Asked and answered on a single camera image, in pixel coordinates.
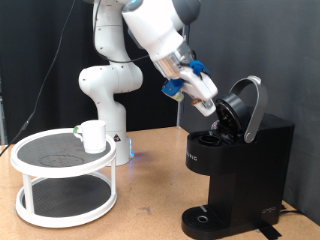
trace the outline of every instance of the cable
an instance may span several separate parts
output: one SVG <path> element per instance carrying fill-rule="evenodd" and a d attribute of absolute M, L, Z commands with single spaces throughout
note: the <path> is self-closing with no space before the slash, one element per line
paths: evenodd
<path fill-rule="evenodd" d="M 98 53 L 98 55 L 101 58 L 103 58 L 104 60 L 107 60 L 109 62 L 114 62 L 114 63 L 131 63 L 131 62 L 136 62 L 136 61 L 148 58 L 149 55 L 144 56 L 144 57 L 140 57 L 140 58 L 137 58 L 137 59 L 133 59 L 133 60 L 130 60 L 130 61 L 121 62 L 121 61 L 111 60 L 111 59 L 107 58 L 106 56 L 104 56 L 104 55 L 102 55 L 101 53 L 98 52 L 98 50 L 96 48 L 96 27 L 97 27 L 98 12 L 99 12 L 99 9 L 100 9 L 100 4 L 101 4 L 101 0 L 99 1 L 98 6 L 97 6 L 97 10 L 96 10 L 95 17 L 94 17 L 94 24 L 93 24 L 93 46 L 94 46 L 94 49 L 96 50 L 96 52 Z"/>
<path fill-rule="evenodd" d="M 282 216 L 282 215 L 287 214 L 287 213 L 297 213 L 297 214 L 302 214 L 302 215 L 304 215 L 303 212 L 301 212 L 301 211 L 299 211 L 299 210 L 281 211 L 279 215 Z"/>
<path fill-rule="evenodd" d="M 28 127 L 28 125 L 29 125 L 30 121 L 32 120 L 34 114 L 36 113 L 37 106 L 38 106 L 38 102 L 39 102 L 39 98 L 40 98 L 40 95 L 41 95 L 41 93 L 42 93 L 43 87 L 44 87 L 44 85 L 45 85 L 45 83 L 46 83 L 46 81 L 47 81 L 47 78 L 48 78 L 48 76 L 49 76 L 49 74 L 50 74 L 50 72 L 51 72 L 51 70 L 52 70 L 52 68 L 53 68 L 53 66 L 54 66 L 54 64 L 55 64 L 55 62 L 56 62 L 56 60 L 57 60 L 57 57 L 58 57 L 58 54 L 59 54 L 59 51 L 60 51 L 60 47 L 61 47 L 61 43 L 62 43 L 62 38 L 63 38 L 64 30 L 66 29 L 67 23 L 69 22 L 69 18 L 70 18 L 70 16 L 71 16 L 72 10 L 73 10 L 73 8 L 74 8 L 75 2 L 76 2 L 76 0 L 73 0 L 72 6 L 71 6 L 71 8 L 70 8 L 70 11 L 69 11 L 69 14 L 68 14 L 68 17 L 67 17 L 67 20 L 66 20 L 66 22 L 64 23 L 64 26 L 63 26 L 63 29 L 62 29 L 62 32 L 61 32 L 58 49 L 57 49 L 56 54 L 55 54 L 55 56 L 54 56 L 54 59 L 53 59 L 53 61 L 52 61 L 52 63 L 51 63 L 51 66 L 50 66 L 50 68 L 49 68 L 49 70 L 48 70 L 48 72 L 47 72 L 47 74 L 46 74 L 46 76 L 45 76 L 45 78 L 44 78 L 44 80 L 43 80 L 42 86 L 41 86 L 41 88 L 40 88 L 40 91 L 39 91 L 39 94 L 38 94 L 38 97 L 37 97 L 37 100 L 36 100 L 36 104 L 35 104 L 34 109 L 33 109 L 33 112 L 32 112 L 31 115 L 29 116 L 28 120 L 27 120 L 27 121 L 23 124 L 23 126 L 21 127 L 19 133 L 18 133 L 18 134 L 14 137 L 14 139 L 8 144 L 8 146 L 7 146 L 5 149 L 2 150 L 2 152 L 0 153 L 0 157 L 1 157 L 2 154 L 11 146 L 11 144 L 20 136 L 20 134 Z"/>

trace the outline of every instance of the coffee maker logo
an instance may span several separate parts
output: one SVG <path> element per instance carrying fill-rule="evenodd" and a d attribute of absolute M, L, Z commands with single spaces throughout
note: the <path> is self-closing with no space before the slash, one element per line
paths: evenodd
<path fill-rule="evenodd" d="M 190 154 L 190 153 L 188 152 L 188 150 L 187 150 L 187 156 L 188 156 L 189 158 L 191 158 L 192 160 L 194 160 L 194 161 L 198 161 L 198 157 L 197 157 L 197 156 L 193 156 L 192 154 Z"/>

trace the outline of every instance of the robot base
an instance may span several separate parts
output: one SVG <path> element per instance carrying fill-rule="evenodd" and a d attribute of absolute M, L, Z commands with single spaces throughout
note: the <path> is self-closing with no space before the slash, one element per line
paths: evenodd
<path fill-rule="evenodd" d="M 126 131 L 107 131 L 107 134 L 116 142 L 117 159 L 116 165 L 124 165 L 132 158 L 130 139 L 126 135 Z"/>

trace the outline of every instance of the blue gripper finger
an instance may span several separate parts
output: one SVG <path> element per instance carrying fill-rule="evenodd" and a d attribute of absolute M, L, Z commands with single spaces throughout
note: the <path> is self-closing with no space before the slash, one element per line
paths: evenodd
<path fill-rule="evenodd" d="M 162 87 L 162 92 L 172 97 L 180 91 L 183 84 L 184 83 L 181 78 L 171 79 Z"/>
<path fill-rule="evenodd" d="M 193 73 L 196 74 L 198 77 L 200 77 L 200 73 L 205 70 L 206 72 L 209 72 L 208 68 L 206 68 L 206 66 L 203 65 L 202 62 L 198 61 L 198 60 L 194 60 L 190 63 L 190 67 L 193 69 Z"/>

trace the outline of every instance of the drip tray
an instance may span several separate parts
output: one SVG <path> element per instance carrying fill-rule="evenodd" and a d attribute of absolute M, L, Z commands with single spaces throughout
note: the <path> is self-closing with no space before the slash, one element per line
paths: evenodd
<path fill-rule="evenodd" d="M 195 239 L 218 239 L 229 231 L 208 205 L 190 208 L 182 215 L 182 230 Z"/>

